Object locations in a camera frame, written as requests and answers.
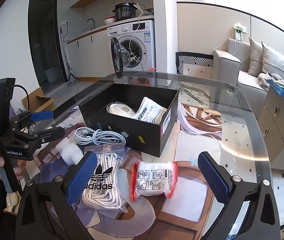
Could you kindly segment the black cardboard box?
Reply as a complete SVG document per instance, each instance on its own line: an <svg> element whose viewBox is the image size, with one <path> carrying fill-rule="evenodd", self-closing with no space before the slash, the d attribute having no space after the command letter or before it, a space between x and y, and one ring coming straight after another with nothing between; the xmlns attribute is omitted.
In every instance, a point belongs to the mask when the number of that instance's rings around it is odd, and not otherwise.
<svg viewBox="0 0 284 240"><path fill-rule="evenodd" d="M112 83L94 92L80 105L80 111L88 127L103 131L114 131L126 136L126 146L155 157L160 157L177 120L178 91L158 87ZM166 109L159 124L143 121L147 114L142 100L149 98ZM107 112L113 102L126 104L136 111L136 118L119 116Z"/></svg>

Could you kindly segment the red-edged white gauze packet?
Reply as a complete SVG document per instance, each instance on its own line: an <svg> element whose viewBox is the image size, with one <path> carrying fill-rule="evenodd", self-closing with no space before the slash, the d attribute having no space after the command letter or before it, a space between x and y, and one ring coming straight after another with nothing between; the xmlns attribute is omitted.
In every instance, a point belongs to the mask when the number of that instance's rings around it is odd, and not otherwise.
<svg viewBox="0 0 284 240"><path fill-rule="evenodd" d="M139 196L161 194L170 199L177 181L178 164L175 161L165 163L136 161L131 176L131 201L136 201Z"/></svg>

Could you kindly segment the floor mop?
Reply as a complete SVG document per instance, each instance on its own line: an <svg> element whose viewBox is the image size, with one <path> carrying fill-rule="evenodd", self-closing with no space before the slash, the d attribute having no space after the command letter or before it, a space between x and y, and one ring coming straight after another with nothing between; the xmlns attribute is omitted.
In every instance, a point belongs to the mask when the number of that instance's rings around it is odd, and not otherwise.
<svg viewBox="0 0 284 240"><path fill-rule="evenodd" d="M79 80L75 77L75 75L73 73L73 68L72 68L70 61L68 59L67 42L64 40L62 27L60 27L60 36L61 36L61 40L62 40L63 54L64 54L64 58L65 58L65 61L66 61L66 66L67 66L67 74L68 74L67 87L71 87L72 85L78 83Z"/></svg>

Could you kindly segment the adidas bag of laces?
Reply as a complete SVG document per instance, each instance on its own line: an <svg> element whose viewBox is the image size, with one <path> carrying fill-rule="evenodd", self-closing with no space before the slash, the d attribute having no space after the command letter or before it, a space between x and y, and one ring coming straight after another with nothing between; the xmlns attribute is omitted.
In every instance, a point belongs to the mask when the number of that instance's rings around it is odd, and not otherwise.
<svg viewBox="0 0 284 240"><path fill-rule="evenodd" d="M82 201L97 210L126 213L118 186L118 171L125 154L123 145L95 145L86 147L97 156L97 166L82 193Z"/></svg>

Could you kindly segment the beige sofa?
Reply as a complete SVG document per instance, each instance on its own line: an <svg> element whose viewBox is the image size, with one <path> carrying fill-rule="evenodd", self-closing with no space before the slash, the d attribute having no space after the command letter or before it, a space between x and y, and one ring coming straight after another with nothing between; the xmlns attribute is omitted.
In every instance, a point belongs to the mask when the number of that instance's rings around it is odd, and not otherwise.
<svg viewBox="0 0 284 240"><path fill-rule="evenodd" d="M238 87L257 118L268 92L258 84L257 77L248 73L250 51L250 44L228 39L227 51L215 49L213 52L212 78Z"/></svg>

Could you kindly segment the white foam block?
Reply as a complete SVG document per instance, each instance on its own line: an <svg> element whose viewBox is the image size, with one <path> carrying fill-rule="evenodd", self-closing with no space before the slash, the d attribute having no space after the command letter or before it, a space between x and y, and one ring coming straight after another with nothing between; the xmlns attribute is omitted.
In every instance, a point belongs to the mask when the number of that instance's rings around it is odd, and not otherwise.
<svg viewBox="0 0 284 240"><path fill-rule="evenodd" d="M77 165L83 157L79 146L67 137L56 145L56 150L61 155L63 161L69 166Z"/></svg>

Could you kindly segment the white printed packet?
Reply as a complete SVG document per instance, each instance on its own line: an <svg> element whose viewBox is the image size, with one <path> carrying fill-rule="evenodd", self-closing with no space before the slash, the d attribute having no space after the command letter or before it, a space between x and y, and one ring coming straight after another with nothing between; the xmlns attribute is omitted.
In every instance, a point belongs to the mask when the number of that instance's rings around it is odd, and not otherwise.
<svg viewBox="0 0 284 240"><path fill-rule="evenodd" d="M160 106L152 99L144 97L138 111L132 115L132 118L158 125L166 111L166 108Z"/></svg>

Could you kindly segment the beige drawer cabinet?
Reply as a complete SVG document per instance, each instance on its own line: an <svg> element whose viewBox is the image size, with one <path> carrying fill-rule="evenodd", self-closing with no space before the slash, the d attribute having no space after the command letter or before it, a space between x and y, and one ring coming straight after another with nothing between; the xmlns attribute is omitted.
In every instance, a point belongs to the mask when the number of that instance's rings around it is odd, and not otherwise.
<svg viewBox="0 0 284 240"><path fill-rule="evenodd" d="M257 119L271 168L284 170L284 98L273 87Z"/></svg>

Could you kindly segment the grey cushion left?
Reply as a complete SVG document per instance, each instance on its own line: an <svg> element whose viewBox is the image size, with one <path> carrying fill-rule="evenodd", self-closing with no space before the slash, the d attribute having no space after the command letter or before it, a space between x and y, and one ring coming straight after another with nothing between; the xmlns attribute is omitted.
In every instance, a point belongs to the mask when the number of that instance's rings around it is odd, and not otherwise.
<svg viewBox="0 0 284 240"><path fill-rule="evenodd" d="M250 56L248 73L252 76L258 77L262 71L262 56L263 47L261 43L249 38Z"/></svg>

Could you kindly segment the black pressure cooker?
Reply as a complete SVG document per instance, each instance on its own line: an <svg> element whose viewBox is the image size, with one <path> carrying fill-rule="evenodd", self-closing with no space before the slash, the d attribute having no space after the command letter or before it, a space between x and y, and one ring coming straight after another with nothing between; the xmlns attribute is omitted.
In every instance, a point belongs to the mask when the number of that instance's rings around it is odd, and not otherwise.
<svg viewBox="0 0 284 240"><path fill-rule="evenodd" d="M122 21L135 18L137 16L138 6L135 3L120 3L114 7L113 13L115 20Z"/></svg>

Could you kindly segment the grey cushion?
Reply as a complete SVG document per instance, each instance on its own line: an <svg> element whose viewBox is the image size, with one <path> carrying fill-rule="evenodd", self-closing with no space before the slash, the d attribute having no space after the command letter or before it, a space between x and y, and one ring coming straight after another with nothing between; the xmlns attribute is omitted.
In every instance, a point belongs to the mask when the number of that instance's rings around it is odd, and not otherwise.
<svg viewBox="0 0 284 240"><path fill-rule="evenodd" d="M262 72L277 74L284 80L284 55L262 42Z"/></svg>
<svg viewBox="0 0 284 240"><path fill-rule="evenodd" d="M262 71L262 56L263 47L261 43L249 38L250 56L248 73L252 76L258 77Z"/></svg>

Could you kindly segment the grey cushion right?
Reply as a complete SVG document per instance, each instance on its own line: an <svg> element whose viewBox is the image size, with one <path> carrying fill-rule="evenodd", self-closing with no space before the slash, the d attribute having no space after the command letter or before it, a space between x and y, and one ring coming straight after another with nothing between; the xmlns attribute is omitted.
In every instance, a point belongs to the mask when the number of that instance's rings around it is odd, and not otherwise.
<svg viewBox="0 0 284 240"><path fill-rule="evenodd" d="M284 80L284 55L262 42L262 72L277 74Z"/></svg>

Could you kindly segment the brown cardboard box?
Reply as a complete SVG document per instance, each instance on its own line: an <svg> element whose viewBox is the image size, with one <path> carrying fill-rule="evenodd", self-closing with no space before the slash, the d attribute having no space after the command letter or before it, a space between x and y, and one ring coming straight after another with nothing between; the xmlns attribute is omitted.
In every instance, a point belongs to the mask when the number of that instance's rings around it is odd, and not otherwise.
<svg viewBox="0 0 284 240"><path fill-rule="evenodd" d="M44 95L41 87L29 94L29 97L22 99L22 104L31 112L53 111L57 99Z"/></svg>

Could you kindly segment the white washing machine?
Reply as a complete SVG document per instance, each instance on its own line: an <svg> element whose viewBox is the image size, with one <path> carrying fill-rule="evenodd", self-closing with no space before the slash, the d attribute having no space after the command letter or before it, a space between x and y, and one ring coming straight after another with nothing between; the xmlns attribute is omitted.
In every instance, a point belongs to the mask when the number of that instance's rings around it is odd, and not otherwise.
<svg viewBox="0 0 284 240"><path fill-rule="evenodd" d="M107 38L118 39L119 44L130 54L128 72L155 72L155 31L153 20L135 21L109 27Z"/></svg>

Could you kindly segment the patterned black white chair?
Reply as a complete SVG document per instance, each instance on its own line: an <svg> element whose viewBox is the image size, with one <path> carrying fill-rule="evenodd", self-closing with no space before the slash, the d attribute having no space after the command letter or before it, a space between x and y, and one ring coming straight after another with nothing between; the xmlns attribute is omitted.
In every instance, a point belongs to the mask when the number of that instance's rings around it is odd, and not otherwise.
<svg viewBox="0 0 284 240"><path fill-rule="evenodd" d="M199 67L213 67L213 55L178 51L175 53L175 65L177 74L184 74L186 64Z"/></svg>

